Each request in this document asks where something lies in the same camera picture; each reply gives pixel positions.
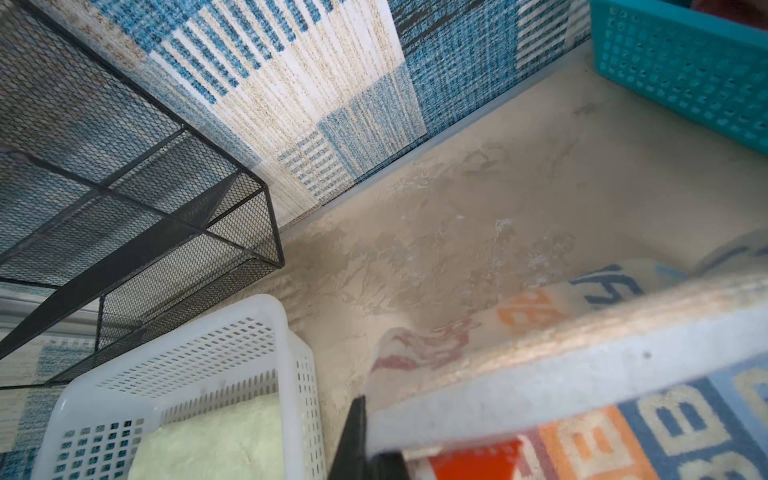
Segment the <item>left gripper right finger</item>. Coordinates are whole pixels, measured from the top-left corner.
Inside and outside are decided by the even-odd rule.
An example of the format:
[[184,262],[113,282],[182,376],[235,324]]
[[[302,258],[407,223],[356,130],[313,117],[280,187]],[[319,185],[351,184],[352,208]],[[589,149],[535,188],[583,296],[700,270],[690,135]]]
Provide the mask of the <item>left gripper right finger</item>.
[[368,462],[370,480],[409,480],[410,475],[401,452],[378,454]]

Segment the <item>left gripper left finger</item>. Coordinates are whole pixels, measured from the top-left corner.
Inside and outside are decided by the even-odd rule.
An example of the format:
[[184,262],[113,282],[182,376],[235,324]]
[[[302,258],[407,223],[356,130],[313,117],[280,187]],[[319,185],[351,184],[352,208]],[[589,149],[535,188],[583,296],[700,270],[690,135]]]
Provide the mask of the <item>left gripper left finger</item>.
[[364,480],[367,478],[366,398],[355,398],[349,408],[328,480]]

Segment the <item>yellow green towel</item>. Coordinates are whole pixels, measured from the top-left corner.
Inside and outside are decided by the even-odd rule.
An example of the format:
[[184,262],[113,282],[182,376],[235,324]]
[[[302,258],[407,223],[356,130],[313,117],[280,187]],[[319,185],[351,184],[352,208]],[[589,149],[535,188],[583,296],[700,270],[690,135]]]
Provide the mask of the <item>yellow green towel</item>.
[[276,394],[171,423],[145,437],[131,479],[282,479]]

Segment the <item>pastel blue letter towel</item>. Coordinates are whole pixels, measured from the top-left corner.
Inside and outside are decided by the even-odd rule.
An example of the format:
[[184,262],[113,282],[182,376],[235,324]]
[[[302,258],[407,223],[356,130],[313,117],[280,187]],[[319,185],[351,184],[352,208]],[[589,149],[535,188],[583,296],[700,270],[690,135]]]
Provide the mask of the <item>pastel blue letter towel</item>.
[[516,479],[763,479],[767,234],[690,271],[608,264],[379,341],[364,387],[369,461]]

